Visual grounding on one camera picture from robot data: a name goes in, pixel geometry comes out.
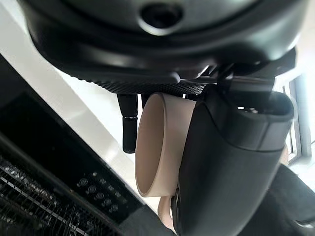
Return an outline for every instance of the cup handle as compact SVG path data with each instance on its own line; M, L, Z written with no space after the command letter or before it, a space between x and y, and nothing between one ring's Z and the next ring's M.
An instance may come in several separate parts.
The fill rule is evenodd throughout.
M157 214L161 222L169 229L175 232L173 219L171 217L171 199L172 196L161 197L158 208Z

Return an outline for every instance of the cup rim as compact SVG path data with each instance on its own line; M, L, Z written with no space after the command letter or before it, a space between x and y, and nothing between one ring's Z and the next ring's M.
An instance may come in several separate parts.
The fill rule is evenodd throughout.
M163 115L164 115L164 130L163 130L163 141L162 141L162 149L161 149L161 154L160 154L160 157L159 157L159 160L158 160L158 166L157 166L157 171L155 173L155 176L153 178L153 181L151 183L151 186L150 188L145 192L143 193L139 187L139 184L138 184L138 178L137 178L137 145L136 145L136 153L135 153L135 177L136 177L136 184L137 184L137 188L138 188L138 192L140 193L140 195L142 197L154 197L154 196L151 196L150 195L150 192L151 190L155 187L155 183L157 181L157 176L160 174L161 172L161 168L162 168L162 165L161 165L161 158L163 157L163 154L165 153L165 148L166 148L166 143L167 143L167 137L166 137L166 131L167 131L167 110L166 110L166 102L165 102L165 98L163 96L163 93L161 92L155 92L153 93L151 96L154 96L154 95L157 95L160 99L160 101L162 102L162 105L163 105Z

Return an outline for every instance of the white cup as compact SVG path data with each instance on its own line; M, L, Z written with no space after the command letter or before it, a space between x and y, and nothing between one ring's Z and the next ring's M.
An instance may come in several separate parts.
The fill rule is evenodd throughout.
M143 110L136 144L135 172L142 197L161 197L158 216L174 230L171 198L178 184L186 137L196 102L155 93Z

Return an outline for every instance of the metal grate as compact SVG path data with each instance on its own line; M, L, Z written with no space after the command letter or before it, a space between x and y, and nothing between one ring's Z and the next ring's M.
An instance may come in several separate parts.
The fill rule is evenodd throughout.
M118 235L74 202L65 202L42 188L1 156L0 233L8 236Z
M118 94L151 94L164 92L172 95L200 94L206 84L178 83L178 84L149 84L149 83L112 83L94 82L110 92Z

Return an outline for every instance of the knurled black surface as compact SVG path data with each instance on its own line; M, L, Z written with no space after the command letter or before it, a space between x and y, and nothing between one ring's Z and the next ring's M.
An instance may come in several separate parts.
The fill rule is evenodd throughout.
M206 84L178 83L178 84L149 84L149 83L112 83L94 82L112 93L118 94L151 94L164 92L171 95L200 94Z

